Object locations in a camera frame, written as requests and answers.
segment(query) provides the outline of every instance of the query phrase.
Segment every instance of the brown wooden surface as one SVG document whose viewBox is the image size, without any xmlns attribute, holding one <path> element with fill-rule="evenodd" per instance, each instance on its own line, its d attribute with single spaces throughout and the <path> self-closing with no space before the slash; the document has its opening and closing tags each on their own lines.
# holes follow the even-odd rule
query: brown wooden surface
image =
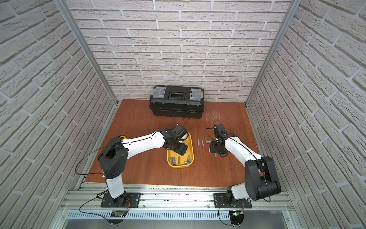
<svg viewBox="0 0 366 229">
<path fill-rule="evenodd" d="M 127 138 L 135 138 L 151 134 L 158 128 L 173 128 L 182 119 L 154 116 L 148 100 L 123 100 L 102 146 L 112 137 L 122 134 Z M 231 153 L 225 158 L 219 155 L 215 158 L 215 154 L 209 152 L 210 144 L 197 145 L 197 139 L 211 140 L 204 128 L 212 128 L 215 124 L 223 124 L 228 133 L 233 132 L 244 144 L 258 152 L 244 103 L 205 102 L 202 118 L 191 118 L 184 126 L 192 136 L 195 160 L 191 166 L 173 169 L 168 165 L 166 149 L 152 149 L 127 161 L 122 173 L 123 183 L 206 187 L 228 187 L 242 183 L 244 167 Z M 213 130 L 207 132 L 214 137 Z M 102 172 L 97 158 L 89 172 Z M 85 182 L 103 183 L 105 180 L 100 174 L 91 174 L 86 177 Z"/>
</svg>

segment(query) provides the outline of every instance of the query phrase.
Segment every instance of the black toolbox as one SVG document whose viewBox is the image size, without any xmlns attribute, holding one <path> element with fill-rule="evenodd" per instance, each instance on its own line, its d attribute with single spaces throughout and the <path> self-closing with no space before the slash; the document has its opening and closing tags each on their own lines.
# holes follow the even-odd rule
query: black toolbox
<svg viewBox="0 0 366 229">
<path fill-rule="evenodd" d="M 202 88 L 158 85 L 150 96 L 150 109 L 157 116 L 201 118 L 204 99 Z"/>
</svg>

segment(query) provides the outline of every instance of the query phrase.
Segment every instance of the black cable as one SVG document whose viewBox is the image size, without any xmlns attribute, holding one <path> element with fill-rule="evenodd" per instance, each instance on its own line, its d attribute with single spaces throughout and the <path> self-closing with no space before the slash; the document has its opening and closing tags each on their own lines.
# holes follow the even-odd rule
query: black cable
<svg viewBox="0 0 366 229">
<path fill-rule="evenodd" d="M 91 200 L 89 200 L 88 202 L 85 202 L 82 206 L 84 206 L 85 204 L 87 204 L 87 203 L 89 203 L 90 201 L 93 201 L 93 200 L 95 200 L 96 198 L 99 198 L 100 199 L 100 196 L 101 195 L 103 195 L 104 193 L 106 193 L 108 190 L 105 190 L 105 191 L 103 191 L 103 192 L 101 192 L 101 193 L 98 193 L 97 194 L 97 197 L 95 197 L 94 199 L 91 199 Z M 80 208 L 79 208 L 79 211 L 81 212 L 81 213 L 87 213 L 87 214 L 93 214 L 93 215 L 98 215 L 98 216 L 100 216 L 100 217 L 103 217 L 108 223 L 111 223 L 106 217 L 104 217 L 104 216 L 102 216 L 102 215 L 100 215 L 100 214 L 98 214 L 98 213 L 92 213 L 92 212 L 85 212 L 85 211 L 81 211 L 81 207 L 82 206 L 80 206 Z"/>
<path fill-rule="evenodd" d="M 209 129 L 209 130 L 212 130 L 212 128 L 205 128 L 205 132 L 206 132 L 206 134 L 212 139 L 212 140 L 214 140 L 214 141 L 216 141 L 216 139 L 213 139 L 208 133 L 207 133 L 207 130 L 206 129 Z"/>
<path fill-rule="evenodd" d="M 217 213 L 218 213 L 218 215 L 219 215 L 219 220 L 220 220 L 220 222 L 222 222 L 223 224 L 225 224 L 225 225 L 227 225 L 227 226 L 233 226 L 233 224 L 226 224 L 226 223 L 224 223 L 223 221 L 221 221 L 221 219 L 220 219 L 220 208 L 221 208 L 221 206 L 222 205 L 224 205 L 225 203 L 222 203 L 220 206 L 219 206 L 219 210 L 217 211 Z"/>
<path fill-rule="evenodd" d="M 90 154 L 92 154 L 92 153 L 94 153 L 95 151 L 98 151 L 98 150 L 100 150 L 100 149 L 103 149 L 103 148 L 105 148 L 105 147 L 108 147 L 108 146 L 114 146 L 115 144 L 113 144 L 113 145 L 106 145 L 106 146 L 103 146 L 103 147 L 100 147 L 99 149 L 96 149 L 96 150 L 93 150 L 93 151 L 91 151 L 90 153 L 88 153 L 87 155 L 85 155 L 85 157 L 83 157 L 77 164 L 76 164 L 76 166 L 75 166 L 75 173 L 76 174 L 78 174 L 78 175 L 89 175 L 89 174 L 102 174 L 102 175 L 104 175 L 103 173 L 85 173 L 85 174 L 81 174 L 81 173 L 78 173 L 77 171 L 76 171 L 76 169 L 78 168 L 78 166 L 79 166 L 79 164 L 87 157 L 87 156 L 89 156 Z"/>
<path fill-rule="evenodd" d="M 246 147 L 245 145 L 242 145 L 242 144 L 241 144 L 240 142 L 238 142 L 238 141 L 236 141 L 236 143 L 238 143 L 238 144 L 239 144 L 239 145 L 241 145 L 242 147 L 246 148 L 246 150 L 247 150 L 247 151 L 249 151 L 249 152 L 251 153 L 251 155 L 253 155 L 253 157 L 254 157 L 255 159 L 257 159 L 257 158 L 254 156 L 254 154 L 253 154 L 253 153 L 248 149 L 248 147 Z M 267 187 L 267 193 L 268 193 L 269 201 L 268 201 L 268 200 L 266 200 L 266 199 L 264 199 L 264 198 L 262 198 L 262 199 L 264 199 L 265 201 L 267 201 L 267 202 L 269 203 L 269 202 L 271 202 L 271 196 L 269 195 L 268 184 L 267 184 L 266 176 L 264 175 L 264 171 L 263 171 L 262 163 L 261 163 L 261 162 L 259 163 L 259 166 L 261 167 L 261 171 L 262 171 L 262 173 L 263 173 L 264 182 L 266 183 L 266 187 Z"/>
</svg>

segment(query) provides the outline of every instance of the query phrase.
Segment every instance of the white brick wall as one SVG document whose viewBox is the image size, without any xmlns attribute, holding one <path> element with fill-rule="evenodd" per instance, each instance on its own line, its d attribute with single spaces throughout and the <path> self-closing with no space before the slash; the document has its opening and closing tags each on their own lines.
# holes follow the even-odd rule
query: white brick wall
<svg viewBox="0 0 366 229">
<path fill-rule="evenodd" d="M 118 99 L 148 99 L 148 90 L 157 84 L 205 90 L 235 85 L 210 91 L 206 99 L 236 102 L 246 100 L 290 4 L 290 0 L 67 2 Z"/>
<path fill-rule="evenodd" d="M 2 1 L 0 53 L 0 227 L 48 228 L 112 102 L 53 1 Z"/>
<path fill-rule="evenodd" d="M 302 0 L 249 115 L 303 228 L 366 225 L 365 0 Z"/>
</svg>

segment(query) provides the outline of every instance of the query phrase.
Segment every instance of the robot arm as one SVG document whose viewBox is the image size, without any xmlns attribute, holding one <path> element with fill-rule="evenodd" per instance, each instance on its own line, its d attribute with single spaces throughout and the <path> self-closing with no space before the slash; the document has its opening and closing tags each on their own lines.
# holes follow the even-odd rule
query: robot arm
<svg viewBox="0 0 366 229">
<path fill-rule="evenodd" d="M 240 199 L 258 200 L 281 192 L 275 164 L 271 157 L 261 156 L 240 141 L 233 133 L 227 133 L 224 126 L 213 128 L 216 141 L 211 142 L 211 152 L 227 155 L 230 151 L 245 167 L 245 182 L 228 188 L 229 203 Z"/>
<path fill-rule="evenodd" d="M 122 172 L 128 159 L 149 149 L 161 147 L 171 149 L 183 156 L 188 146 L 182 141 L 187 137 L 187 130 L 178 124 L 174 129 L 161 129 L 152 134 L 133 139 L 112 138 L 108 143 L 108 147 L 105 147 L 98 156 L 98 161 L 103 170 L 108 192 L 111 198 L 116 200 L 115 204 L 119 205 L 118 202 L 120 205 L 124 203 L 125 190 L 122 182 Z"/>
</svg>

